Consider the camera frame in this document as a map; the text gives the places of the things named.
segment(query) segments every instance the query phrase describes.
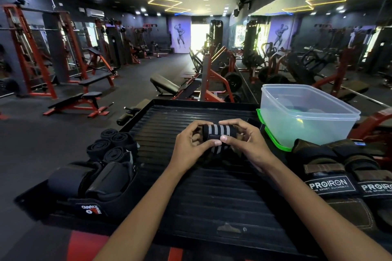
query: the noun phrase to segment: green lid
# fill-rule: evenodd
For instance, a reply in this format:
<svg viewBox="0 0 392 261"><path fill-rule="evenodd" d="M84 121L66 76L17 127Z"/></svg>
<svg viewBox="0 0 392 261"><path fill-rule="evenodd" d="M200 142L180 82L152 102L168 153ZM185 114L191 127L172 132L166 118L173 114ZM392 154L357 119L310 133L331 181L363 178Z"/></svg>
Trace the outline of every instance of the green lid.
<svg viewBox="0 0 392 261"><path fill-rule="evenodd" d="M257 111L257 115L259 116L260 122L262 122L262 123L265 125L265 122L264 122L264 120L263 120L262 113L260 112L260 109L258 108L256 111ZM272 140L272 142L274 143L274 145L275 145L279 150L283 150L283 151L285 151L285 152L291 152L291 148L282 146L282 145L276 140L276 138L272 135L271 131L268 129L267 125L265 125L264 130L267 132L269 138Z"/></svg>

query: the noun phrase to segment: person's left hand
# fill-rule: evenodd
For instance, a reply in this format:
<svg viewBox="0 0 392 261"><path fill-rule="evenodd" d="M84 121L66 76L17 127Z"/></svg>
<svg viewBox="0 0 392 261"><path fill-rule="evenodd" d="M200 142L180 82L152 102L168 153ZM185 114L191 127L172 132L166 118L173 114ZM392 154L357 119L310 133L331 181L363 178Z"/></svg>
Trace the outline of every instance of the person's left hand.
<svg viewBox="0 0 392 261"><path fill-rule="evenodd" d="M176 144L174 145L174 151L170 164L168 167L179 171L184 174L190 169L198 160L198 158L209 148L222 145L220 140L207 140L203 143L202 136L199 133L195 133L198 126L201 125L213 125L207 121L194 121L188 127L184 129L176 138Z"/></svg>

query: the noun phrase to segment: yellow led strip light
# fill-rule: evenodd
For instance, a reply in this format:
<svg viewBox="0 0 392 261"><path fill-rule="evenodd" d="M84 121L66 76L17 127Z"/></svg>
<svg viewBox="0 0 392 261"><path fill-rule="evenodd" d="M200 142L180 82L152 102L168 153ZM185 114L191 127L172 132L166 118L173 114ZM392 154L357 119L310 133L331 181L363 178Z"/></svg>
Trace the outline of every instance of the yellow led strip light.
<svg viewBox="0 0 392 261"><path fill-rule="evenodd" d="M313 6L309 5L304 5L304 6L297 6L295 8L284 8L282 11L285 11L287 13L296 13L298 11L308 11L308 10L314 10Z"/></svg>
<svg viewBox="0 0 392 261"><path fill-rule="evenodd" d="M326 0L305 0L307 4L310 6L316 6L316 5L323 5L323 4L330 4L330 3L338 3L338 2L345 2L346 0L337 0L337 1L326 1Z"/></svg>
<svg viewBox="0 0 392 261"><path fill-rule="evenodd" d="M186 13L187 11L190 11L190 9L188 9L188 8L175 8L175 9L183 10L183 11L171 10L171 9L173 9L173 8L175 8L175 7L167 8L167 9L165 9L165 11L169 11L169 12L171 12L171 13Z"/></svg>
<svg viewBox="0 0 392 261"><path fill-rule="evenodd" d="M181 4L182 2L181 1L177 1L177 0L166 0L166 1L171 1L171 2L174 2L175 4L173 4L173 5L167 5L167 4L159 4L159 3L154 3L153 1L155 1L155 0L150 0L149 2L148 2L148 4L152 4L152 5L159 5L159 6L164 6L164 7L174 7L174 6L177 6L177 5L179 5L179 4Z"/></svg>

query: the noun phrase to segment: plastic container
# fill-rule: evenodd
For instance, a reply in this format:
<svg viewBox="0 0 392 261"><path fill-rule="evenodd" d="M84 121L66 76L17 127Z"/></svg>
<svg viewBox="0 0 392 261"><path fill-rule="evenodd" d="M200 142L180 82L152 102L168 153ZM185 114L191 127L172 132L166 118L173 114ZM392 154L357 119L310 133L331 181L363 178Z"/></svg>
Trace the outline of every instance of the plastic container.
<svg viewBox="0 0 392 261"><path fill-rule="evenodd" d="M292 148L297 138L322 145L347 137L360 111L309 85L267 84L260 112L279 144Z"/></svg>

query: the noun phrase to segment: white air conditioner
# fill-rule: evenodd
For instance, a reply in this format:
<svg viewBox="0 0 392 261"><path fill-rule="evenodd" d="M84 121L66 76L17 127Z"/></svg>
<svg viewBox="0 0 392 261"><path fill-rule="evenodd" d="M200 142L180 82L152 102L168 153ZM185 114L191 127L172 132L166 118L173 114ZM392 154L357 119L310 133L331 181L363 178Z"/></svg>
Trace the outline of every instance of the white air conditioner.
<svg viewBox="0 0 392 261"><path fill-rule="evenodd" d="M86 8L86 14L88 17L100 17L103 18L105 13L101 10L92 10L91 8Z"/></svg>

